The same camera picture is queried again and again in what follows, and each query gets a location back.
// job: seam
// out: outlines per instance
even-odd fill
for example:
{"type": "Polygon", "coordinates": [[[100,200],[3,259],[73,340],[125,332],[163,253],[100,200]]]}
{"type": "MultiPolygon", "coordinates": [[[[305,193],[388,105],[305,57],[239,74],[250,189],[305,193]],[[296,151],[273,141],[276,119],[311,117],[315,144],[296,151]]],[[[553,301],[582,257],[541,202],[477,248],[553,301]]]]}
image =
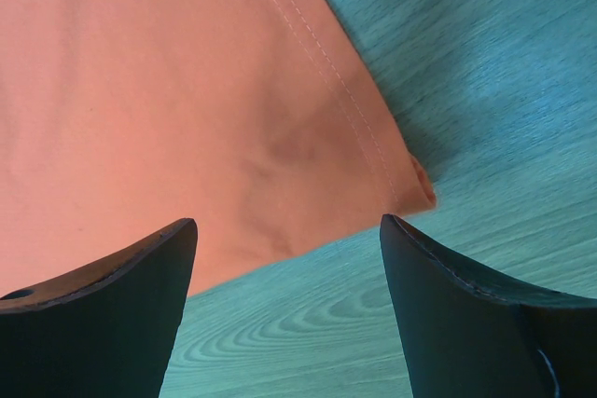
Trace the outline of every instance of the seam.
{"type": "Polygon", "coordinates": [[[295,10],[297,11],[297,13],[300,16],[300,19],[302,20],[303,24],[305,25],[305,27],[307,28],[307,30],[311,34],[311,37],[315,41],[315,44],[317,45],[317,47],[319,47],[319,50],[321,51],[322,55],[326,58],[326,61],[329,64],[329,67],[332,69],[332,71],[334,72],[334,74],[336,75],[336,77],[338,78],[338,80],[340,81],[340,83],[342,84],[342,87],[344,88],[344,90],[348,94],[349,98],[353,102],[354,107],[356,108],[356,111],[358,112],[359,116],[361,116],[361,119],[363,120],[363,123],[367,127],[369,136],[371,137],[371,141],[373,142],[373,144],[375,144],[375,148],[377,150],[378,156],[380,158],[380,161],[382,162],[383,170],[385,171],[385,176],[387,178],[387,181],[388,181],[388,184],[390,186],[390,189],[392,190],[392,194],[394,195],[394,201],[397,203],[398,202],[398,197],[397,197],[397,194],[396,194],[396,189],[394,188],[394,183],[392,182],[392,178],[390,176],[390,172],[388,170],[388,165],[387,165],[387,163],[385,161],[385,157],[383,155],[382,148],[380,147],[379,142],[375,138],[375,134],[373,132],[373,129],[369,125],[369,122],[368,122],[367,118],[365,117],[365,115],[363,114],[363,111],[361,110],[360,106],[358,105],[358,101],[356,100],[356,98],[354,97],[353,93],[350,91],[350,89],[348,88],[348,86],[344,82],[344,79],[340,75],[340,72],[336,68],[336,65],[332,62],[332,60],[329,58],[329,55],[327,54],[327,52],[322,47],[321,42],[319,41],[319,39],[315,35],[315,32],[313,31],[312,27],[309,25],[309,23],[307,22],[307,20],[303,16],[303,14],[300,11],[299,7],[297,6],[297,4],[295,3],[294,0],[289,0],[289,1],[292,4],[292,6],[295,8],[295,10]]]}
{"type": "MultiPolygon", "coordinates": [[[[336,95],[335,91],[333,90],[333,88],[330,86],[329,81],[327,80],[326,76],[323,74],[323,72],[321,71],[319,64],[317,64],[317,62],[315,61],[315,59],[313,58],[311,52],[307,49],[307,47],[305,46],[305,44],[302,42],[302,40],[300,39],[299,35],[297,34],[297,30],[295,29],[294,25],[292,24],[292,22],[290,21],[290,19],[288,18],[288,16],[286,16],[284,9],[282,8],[282,6],[280,5],[280,3],[278,2],[278,0],[272,0],[273,3],[276,5],[276,7],[278,8],[278,10],[280,11],[280,13],[282,14],[282,17],[284,18],[286,24],[288,25],[288,28],[290,29],[290,31],[292,32],[292,34],[294,35],[294,37],[296,37],[298,43],[300,44],[300,46],[302,47],[302,49],[305,51],[305,53],[307,54],[307,56],[309,57],[309,59],[311,60],[313,67],[315,68],[315,70],[317,71],[317,73],[319,74],[319,76],[321,76],[322,80],[324,81],[324,83],[326,84],[326,88],[333,94],[334,98],[336,99],[336,103],[338,104],[341,112],[344,114],[344,117],[346,118],[346,120],[348,121],[348,123],[350,124],[351,128],[353,129],[354,132],[354,136],[356,137],[356,141],[358,143],[359,149],[361,150],[361,154],[363,155],[363,158],[365,159],[365,162],[367,163],[368,169],[369,169],[369,173],[371,174],[372,178],[373,178],[373,184],[375,185],[375,189],[377,191],[377,196],[378,196],[378,200],[384,204],[383,198],[382,198],[382,194],[380,192],[378,183],[377,183],[377,176],[375,175],[375,172],[373,170],[373,166],[371,164],[371,160],[369,158],[369,156],[367,155],[367,151],[365,151],[365,147],[363,145],[363,139],[361,138],[361,135],[358,131],[358,129],[356,128],[356,125],[354,124],[353,120],[351,119],[350,115],[348,114],[348,111],[346,110],[346,108],[344,107],[344,105],[342,104],[342,101],[338,98],[338,95],[336,95]]],[[[297,8],[295,2],[293,0],[290,0],[292,2],[292,4],[295,6],[295,9],[298,11],[298,13],[300,14],[299,9],[297,8]]],[[[304,23],[306,24],[307,22],[305,21],[305,19],[302,17],[302,14],[300,14],[302,20],[304,21],[304,23]]],[[[321,45],[319,43],[319,41],[317,40],[317,38],[315,38],[315,41],[317,42],[317,46],[323,51],[323,49],[321,48],[321,45]]],[[[326,55],[326,59],[329,61],[329,63],[331,64],[331,60],[328,58],[328,56],[326,55]]],[[[338,71],[335,69],[334,70],[336,72],[336,74],[338,75],[338,77],[340,77],[340,75],[338,74],[338,71]]],[[[344,86],[344,88],[348,91],[346,84],[344,83],[344,81],[341,79],[340,77],[340,82],[341,84],[344,86]]],[[[354,97],[352,95],[352,93],[350,93],[349,91],[349,95],[353,98],[353,102],[354,102],[354,97]]],[[[388,176],[389,179],[389,172],[387,171],[387,167],[385,165],[385,161],[383,161],[383,165],[384,168],[386,170],[386,175],[388,176]]],[[[394,186],[392,185],[392,182],[390,180],[390,187],[392,188],[392,192],[394,194],[394,198],[395,201],[397,202],[397,196],[396,196],[396,192],[394,190],[394,186]]]]}

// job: fabric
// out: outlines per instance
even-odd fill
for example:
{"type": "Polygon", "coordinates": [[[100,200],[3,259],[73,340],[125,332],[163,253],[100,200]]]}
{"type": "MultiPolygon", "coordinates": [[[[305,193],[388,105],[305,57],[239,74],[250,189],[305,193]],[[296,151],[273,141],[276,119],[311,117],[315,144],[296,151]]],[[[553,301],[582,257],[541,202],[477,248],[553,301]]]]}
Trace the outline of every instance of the fabric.
{"type": "Polygon", "coordinates": [[[0,295],[182,216],[195,294],[435,205],[325,0],[0,2],[0,295]]]}

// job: white stitching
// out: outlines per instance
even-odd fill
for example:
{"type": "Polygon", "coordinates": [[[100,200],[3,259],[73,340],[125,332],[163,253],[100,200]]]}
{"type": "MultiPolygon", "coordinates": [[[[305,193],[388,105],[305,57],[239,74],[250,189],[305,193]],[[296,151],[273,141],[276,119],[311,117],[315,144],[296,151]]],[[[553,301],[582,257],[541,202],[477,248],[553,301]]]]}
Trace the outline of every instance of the white stitching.
{"type": "Polygon", "coordinates": [[[358,101],[356,100],[356,98],[353,96],[353,93],[348,89],[348,86],[346,85],[346,83],[344,82],[344,80],[342,79],[342,76],[340,75],[340,72],[338,71],[338,69],[336,68],[336,65],[332,62],[332,60],[330,60],[329,56],[327,55],[327,52],[324,50],[324,48],[322,47],[321,43],[319,42],[319,39],[317,38],[317,36],[315,35],[315,32],[313,31],[313,29],[311,28],[311,26],[309,25],[309,23],[307,22],[307,20],[305,19],[305,17],[302,15],[302,13],[300,12],[299,7],[297,6],[297,4],[295,3],[294,0],[290,0],[290,3],[292,4],[292,6],[295,8],[295,10],[297,11],[298,15],[300,16],[300,19],[302,20],[302,22],[305,24],[305,27],[307,27],[307,30],[309,30],[309,33],[311,34],[312,38],[314,39],[315,43],[317,44],[317,47],[319,47],[319,49],[321,50],[321,53],[324,55],[324,57],[326,58],[327,62],[329,63],[329,66],[331,67],[331,69],[334,71],[334,73],[336,74],[336,76],[338,77],[338,79],[340,80],[340,83],[342,84],[342,86],[344,87],[344,90],[346,90],[346,93],[348,94],[349,98],[351,99],[351,101],[354,104],[354,107],[356,108],[356,110],[358,111],[358,114],[361,116],[361,118],[363,119],[363,122],[365,123],[365,126],[368,129],[369,135],[371,137],[371,140],[373,141],[373,143],[375,144],[375,148],[377,149],[378,155],[380,156],[380,160],[382,161],[382,165],[383,165],[383,170],[385,171],[385,175],[388,179],[388,183],[390,185],[390,188],[392,190],[392,193],[394,195],[394,200],[396,202],[398,202],[398,197],[396,194],[396,190],[394,189],[394,184],[392,183],[392,178],[390,177],[390,172],[388,171],[388,166],[387,163],[385,161],[385,157],[383,156],[383,152],[382,152],[382,148],[380,147],[380,144],[378,143],[377,139],[375,138],[375,134],[373,133],[373,129],[371,128],[371,126],[369,125],[369,122],[367,121],[367,118],[365,117],[365,115],[363,114],[363,111],[361,111],[361,108],[358,105],[358,101]]]}
{"type": "MultiPolygon", "coordinates": [[[[282,16],[284,18],[284,20],[286,21],[286,23],[288,24],[288,27],[290,28],[290,31],[292,32],[292,34],[296,37],[298,43],[300,44],[300,46],[302,47],[302,49],[305,51],[305,53],[307,53],[307,56],[309,57],[309,59],[311,60],[311,62],[313,63],[313,66],[315,67],[315,70],[317,71],[317,73],[319,74],[319,76],[321,76],[321,78],[324,80],[324,83],[326,83],[326,87],[327,89],[334,94],[335,91],[332,89],[332,87],[329,85],[329,81],[327,81],[326,76],[323,74],[323,72],[321,71],[321,69],[319,68],[317,62],[315,61],[315,59],[313,58],[311,52],[307,49],[307,47],[303,44],[302,40],[300,39],[299,35],[297,34],[297,31],[295,30],[295,27],[292,25],[292,22],[290,21],[290,19],[286,16],[282,6],[280,5],[280,3],[277,0],[272,0],[273,3],[276,5],[276,7],[278,8],[278,10],[280,11],[280,13],[282,13],[282,16]]],[[[311,27],[309,27],[309,25],[307,24],[307,22],[305,21],[305,19],[302,17],[302,15],[300,15],[302,20],[305,22],[305,24],[307,25],[307,28],[309,30],[311,30],[311,27]]],[[[315,42],[317,43],[317,46],[324,52],[324,55],[326,55],[325,51],[322,49],[321,45],[319,44],[319,41],[317,40],[317,38],[314,36],[313,32],[311,31],[312,36],[315,38],[315,42]]],[[[336,74],[338,75],[338,77],[340,77],[340,75],[338,74],[338,71],[336,70],[336,68],[334,67],[333,63],[331,62],[331,60],[328,58],[328,56],[326,55],[326,59],[329,61],[330,65],[332,66],[332,68],[334,68],[334,71],[336,72],[336,74]]],[[[341,84],[344,86],[344,88],[346,89],[346,91],[349,93],[349,95],[351,96],[351,98],[353,98],[353,102],[354,102],[354,97],[352,95],[352,93],[348,90],[348,88],[346,87],[346,85],[344,84],[344,81],[342,80],[342,78],[340,77],[340,82],[341,84]]],[[[371,176],[373,176],[373,183],[375,185],[375,188],[377,190],[377,194],[378,194],[378,199],[383,203],[382,200],[382,195],[380,193],[379,187],[377,185],[377,181],[376,181],[376,176],[375,173],[373,172],[373,167],[371,165],[371,160],[369,159],[367,152],[365,151],[365,147],[363,146],[363,140],[361,139],[361,136],[358,132],[358,129],[356,128],[356,126],[354,125],[353,120],[351,119],[350,115],[348,114],[348,112],[346,111],[346,108],[344,107],[344,105],[342,104],[342,102],[340,101],[340,99],[334,95],[334,97],[336,97],[338,106],[340,107],[340,110],[342,111],[342,113],[344,114],[344,116],[346,117],[346,120],[348,121],[348,123],[350,124],[351,128],[353,129],[354,135],[356,136],[356,140],[358,142],[358,146],[361,150],[361,153],[363,154],[363,158],[365,158],[365,162],[367,163],[367,166],[369,168],[369,172],[371,173],[371,176]]],[[[394,191],[394,186],[392,185],[392,181],[390,180],[390,187],[392,188],[392,192],[394,193],[394,198],[397,202],[397,197],[396,197],[396,192],[394,191]]]]}

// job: teal wooden surface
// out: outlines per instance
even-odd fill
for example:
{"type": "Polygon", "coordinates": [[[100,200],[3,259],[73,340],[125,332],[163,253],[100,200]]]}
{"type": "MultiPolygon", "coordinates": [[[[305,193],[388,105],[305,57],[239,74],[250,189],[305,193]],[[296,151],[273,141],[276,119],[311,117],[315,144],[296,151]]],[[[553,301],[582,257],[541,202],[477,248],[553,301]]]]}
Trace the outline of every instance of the teal wooden surface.
{"type": "MultiPolygon", "coordinates": [[[[597,297],[597,0],[329,2],[436,182],[410,221],[597,297]]],[[[190,298],[161,396],[411,396],[377,229],[190,298]]]]}

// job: screw hole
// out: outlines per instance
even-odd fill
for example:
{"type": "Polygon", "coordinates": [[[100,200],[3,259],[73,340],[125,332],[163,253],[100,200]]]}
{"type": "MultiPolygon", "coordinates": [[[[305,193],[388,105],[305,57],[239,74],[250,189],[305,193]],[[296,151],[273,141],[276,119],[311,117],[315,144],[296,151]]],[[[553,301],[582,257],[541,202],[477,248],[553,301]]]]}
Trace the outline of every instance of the screw hole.
{"type": "Polygon", "coordinates": [[[33,294],[33,289],[20,289],[19,291],[13,291],[12,293],[6,294],[4,297],[0,297],[0,300],[12,300],[14,298],[22,298],[27,295],[33,294]]]}

